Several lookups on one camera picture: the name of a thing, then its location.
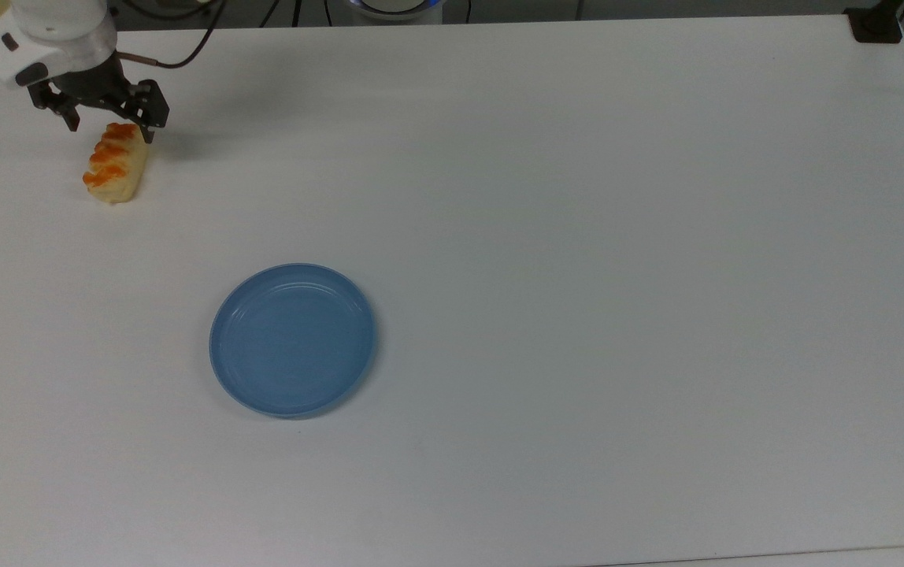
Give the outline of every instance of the blue plate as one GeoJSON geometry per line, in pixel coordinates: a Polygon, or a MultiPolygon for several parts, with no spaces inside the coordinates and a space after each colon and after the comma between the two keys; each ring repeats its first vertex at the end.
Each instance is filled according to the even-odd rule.
{"type": "Polygon", "coordinates": [[[343,401],[376,350],[369,301],[319,265],[279,265],[243,281],[218,310],[210,362],[236,401],[276,417],[308,417],[343,401]]]}

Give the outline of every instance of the table surface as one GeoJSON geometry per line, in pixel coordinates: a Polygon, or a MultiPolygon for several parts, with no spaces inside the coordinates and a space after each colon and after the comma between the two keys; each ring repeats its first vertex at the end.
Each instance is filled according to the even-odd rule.
{"type": "Polygon", "coordinates": [[[654,563],[653,567],[904,567],[904,548],[654,563]]]}
{"type": "MultiPolygon", "coordinates": [[[[195,31],[124,33],[166,61],[195,31]]],[[[0,566],[904,545],[904,43],[841,16],[224,30],[139,196],[0,85],[0,566]],[[380,323],[321,417],[207,358],[250,274],[380,323]]]]}

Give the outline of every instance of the robotic arm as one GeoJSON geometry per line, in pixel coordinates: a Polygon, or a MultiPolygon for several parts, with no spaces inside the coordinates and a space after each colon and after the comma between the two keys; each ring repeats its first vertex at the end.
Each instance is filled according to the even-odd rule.
{"type": "Polygon", "coordinates": [[[26,87],[35,108],[61,116],[71,132],[78,105],[134,122],[147,143],[169,115],[154,80],[125,78],[106,0],[12,0],[0,17],[0,79],[26,87]]]}

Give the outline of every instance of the wire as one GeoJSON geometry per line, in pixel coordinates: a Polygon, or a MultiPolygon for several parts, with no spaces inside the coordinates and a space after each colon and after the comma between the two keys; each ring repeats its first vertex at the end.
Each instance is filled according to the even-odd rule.
{"type": "Polygon", "coordinates": [[[175,15],[165,15],[165,14],[156,14],[152,11],[145,10],[142,7],[136,5],[134,3],[134,0],[124,0],[124,4],[127,4],[129,7],[132,8],[132,10],[138,12],[138,14],[140,14],[140,15],[147,16],[149,18],[161,20],[161,21],[184,20],[184,19],[194,16],[196,14],[200,14],[200,12],[202,12],[204,10],[210,9],[210,3],[204,3],[204,4],[201,4],[200,6],[197,6],[196,8],[193,8],[192,10],[190,10],[188,12],[183,12],[181,14],[175,14],[175,15]]]}
{"type": "Polygon", "coordinates": [[[302,0],[295,0],[295,9],[291,11],[291,28],[298,27],[298,15],[302,13],[302,0]]]}
{"type": "Polygon", "coordinates": [[[266,10],[266,15],[264,16],[264,20],[260,22],[260,28],[263,28],[266,25],[266,21],[269,20],[269,16],[273,15],[273,10],[276,10],[276,5],[280,3],[280,0],[273,0],[273,4],[269,5],[269,10],[266,10]]]}
{"type": "MultiPolygon", "coordinates": [[[[260,22],[260,28],[264,28],[266,22],[269,21],[269,16],[273,14],[273,10],[276,10],[276,5],[280,3],[280,0],[273,0],[273,4],[269,5],[269,10],[266,10],[266,15],[264,16],[264,20],[260,22]]],[[[298,15],[302,13],[302,0],[295,0],[295,9],[291,11],[291,28],[298,27],[298,15]]]]}
{"type": "Polygon", "coordinates": [[[117,57],[121,58],[121,60],[134,61],[134,62],[142,62],[145,65],[152,65],[152,67],[161,67],[162,69],[178,69],[182,67],[186,67],[190,61],[193,61],[194,58],[197,57],[197,54],[200,54],[200,50],[203,50],[203,47],[207,44],[207,39],[210,39],[211,33],[214,33],[214,28],[217,25],[217,21],[221,19],[221,12],[224,11],[224,7],[228,4],[228,0],[214,0],[215,2],[220,2],[221,5],[217,7],[217,11],[214,12],[214,18],[211,19],[210,25],[207,26],[207,32],[204,33],[203,39],[200,39],[200,43],[197,43],[196,48],[193,49],[193,53],[189,54],[189,57],[186,57],[185,60],[179,62],[161,62],[158,60],[154,60],[152,57],[144,57],[143,55],[136,54],[124,54],[121,51],[117,51],[117,57]]]}

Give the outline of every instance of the plate rim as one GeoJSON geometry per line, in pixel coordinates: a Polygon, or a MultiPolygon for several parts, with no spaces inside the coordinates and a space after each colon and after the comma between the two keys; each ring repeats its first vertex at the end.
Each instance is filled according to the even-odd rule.
{"type": "Polygon", "coordinates": [[[252,276],[248,276],[245,280],[241,281],[241,283],[237,284],[237,286],[232,288],[232,291],[224,298],[224,301],[221,302],[221,305],[218,306],[217,312],[214,314],[214,319],[211,320],[210,325],[210,333],[208,334],[207,340],[207,356],[210,362],[211,370],[214,372],[214,377],[217,378],[218,383],[221,385],[222,390],[228,393],[229,396],[232,397],[236,402],[240,403],[241,406],[245,406],[249,410],[253,410],[257,413],[262,413],[262,415],[270,416],[270,417],[282,417],[282,419],[302,419],[302,417],[314,417],[316,415],[320,415],[320,413],[328,412],[340,406],[341,403],[344,403],[349,396],[351,396],[361,385],[362,381],[365,381],[365,377],[369,374],[369,371],[372,370],[372,366],[374,364],[374,359],[376,359],[376,352],[379,350],[377,348],[377,335],[379,332],[377,331],[377,322],[376,316],[374,316],[374,309],[372,308],[372,303],[365,295],[365,292],[361,290],[357,283],[355,283],[349,277],[344,276],[343,273],[337,272],[335,269],[327,268],[327,266],[316,265],[316,263],[309,262],[289,262],[283,263],[282,265],[271,266],[271,268],[262,269],[260,272],[254,273],[252,276]],[[280,269],[316,269],[322,270],[322,272],[326,272],[329,276],[338,277],[338,279],[346,281],[349,286],[351,286],[352,290],[355,291],[358,296],[358,300],[363,302],[365,305],[365,313],[367,319],[369,319],[369,333],[367,333],[367,339],[369,339],[369,356],[365,359],[365,365],[362,366],[361,372],[358,373],[358,377],[355,377],[354,380],[351,381],[351,384],[348,385],[346,390],[342,391],[340,395],[337,395],[336,398],[331,399],[331,401],[324,403],[322,406],[318,406],[318,408],[312,408],[308,410],[304,410],[304,412],[297,413],[276,413],[276,412],[268,412],[268,410],[258,409],[251,406],[249,403],[244,402],[242,399],[239,399],[239,396],[232,391],[231,388],[226,387],[225,382],[218,372],[218,364],[215,362],[214,355],[214,340],[217,334],[217,329],[219,327],[223,327],[224,325],[218,325],[218,321],[222,317],[222,313],[225,312],[225,306],[228,306],[228,303],[239,293],[241,288],[245,287],[250,281],[258,279],[258,277],[264,276],[266,273],[275,272],[280,269]]]}

